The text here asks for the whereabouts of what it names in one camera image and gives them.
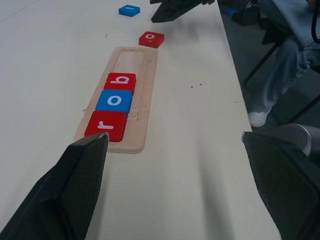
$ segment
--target white sneaker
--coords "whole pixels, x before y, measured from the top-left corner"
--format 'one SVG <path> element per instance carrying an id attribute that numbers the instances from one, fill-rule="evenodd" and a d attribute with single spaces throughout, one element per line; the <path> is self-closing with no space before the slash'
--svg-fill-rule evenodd
<path id="1" fill-rule="evenodd" d="M 270 113 L 270 110 L 268 112 L 254 112 L 254 111 L 249 112 L 248 118 L 249 118 L 251 127 L 260 128 L 263 125 L 265 125 L 267 116 L 269 113 Z"/>

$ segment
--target wooden board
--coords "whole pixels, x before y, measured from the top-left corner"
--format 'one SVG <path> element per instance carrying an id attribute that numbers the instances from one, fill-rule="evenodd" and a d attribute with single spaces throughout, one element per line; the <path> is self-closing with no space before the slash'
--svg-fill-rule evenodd
<path id="1" fill-rule="evenodd" d="M 108 74 L 134 73 L 136 84 L 128 114 L 124 136 L 121 142 L 110 142 L 109 152 L 140 153 L 145 146 L 151 98 L 154 88 L 158 50 L 147 47 L 117 47 L 102 74 L 88 107 L 84 112 L 74 140 L 85 136 L 92 113 L 94 112 L 100 94 L 104 89 Z"/>

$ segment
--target blue tile with letter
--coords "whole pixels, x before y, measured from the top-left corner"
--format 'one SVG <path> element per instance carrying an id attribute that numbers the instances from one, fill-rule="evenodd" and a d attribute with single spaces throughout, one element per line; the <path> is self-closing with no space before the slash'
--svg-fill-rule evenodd
<path id="1" fill-rule="evenodd" d="M 120 15 L 133 17 L 139 13 L 140 13 L 140 7 L 138 7 L 138 6 L 126 5 L 126 6 L 119 8 Z"/>
<path id="2" fill-rule="evenodd" d="M 132 102 L 132 92 L 127 90 L 103 90 L 95 110 L 125 112 L 128 115 Z"/>

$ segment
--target person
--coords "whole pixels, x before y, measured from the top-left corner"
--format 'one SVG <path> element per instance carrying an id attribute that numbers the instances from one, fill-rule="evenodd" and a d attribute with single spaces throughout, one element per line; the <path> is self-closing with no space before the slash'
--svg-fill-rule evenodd
<path id="1" fill-rule="evenodd" d="M 273 69 L 253 98 L 248 118 L 254 128 L 266 123 L 271 108 L 310 67 L 320 65 L 320 44 L 313 41 L 311 24 L 316 0 L 260 0 L 261 10 L 289 37 L 278 49 Z"/>

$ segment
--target table surface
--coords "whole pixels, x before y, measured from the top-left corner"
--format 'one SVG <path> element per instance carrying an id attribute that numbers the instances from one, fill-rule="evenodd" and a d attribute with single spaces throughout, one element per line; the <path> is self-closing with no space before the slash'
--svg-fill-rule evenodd
<path id="1" fill-rule="evenodd" d="M 148 0 L 0 0 L 0 230 L 73 141 L 116 47 L 159 48 L 142 153 L 108 153 L 87 239 L 278 240 L 242 132 L 246 107 L 218 4 L 152 24 Z"/>

